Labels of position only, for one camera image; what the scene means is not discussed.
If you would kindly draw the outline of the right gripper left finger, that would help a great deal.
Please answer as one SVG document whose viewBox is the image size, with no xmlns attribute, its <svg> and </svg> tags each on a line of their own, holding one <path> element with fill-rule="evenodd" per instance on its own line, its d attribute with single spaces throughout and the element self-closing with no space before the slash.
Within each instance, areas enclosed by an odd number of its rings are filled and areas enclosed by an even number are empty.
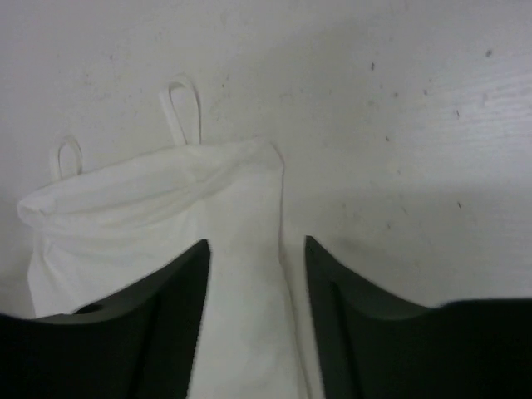
<svg viewBox="0 0 532 399">
<path fill-rule="evenodd" d="M 185 398 L 209 277 L 202 239 L 73 314 L 1 316 L 3 398 Z"/>
</svg>

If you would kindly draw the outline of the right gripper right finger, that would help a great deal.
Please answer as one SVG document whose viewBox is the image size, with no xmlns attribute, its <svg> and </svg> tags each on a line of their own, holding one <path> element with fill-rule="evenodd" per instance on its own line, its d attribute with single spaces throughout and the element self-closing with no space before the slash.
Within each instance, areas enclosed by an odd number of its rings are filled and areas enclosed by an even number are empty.
<svg viewBox="0 0 532 399">
<path fill-rule="evenodd" d="M 327 398 L 528 398 L 531 301 L 426 308 L 305 239 L 308 296 Z"/>
</svg>

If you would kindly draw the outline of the white tank top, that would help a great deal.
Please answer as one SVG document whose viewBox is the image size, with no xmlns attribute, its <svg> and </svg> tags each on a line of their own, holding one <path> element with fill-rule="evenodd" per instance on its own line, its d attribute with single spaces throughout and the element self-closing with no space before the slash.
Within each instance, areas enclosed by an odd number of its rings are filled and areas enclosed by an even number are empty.
<svg viewBox="0 0 532 399">
<path fill-rule="evenodd" d="M 267 141 L 206 145 L 187 76 L 160 92 L 174 145 L 63 178 L 17 206 L 34 233 L 38 317 L 70 313 L 147 280 L 200 240 L 209 275 L 160 300 L 142 398 L 305 398 L 280 255 L 283 162 Z"/>
</svg>

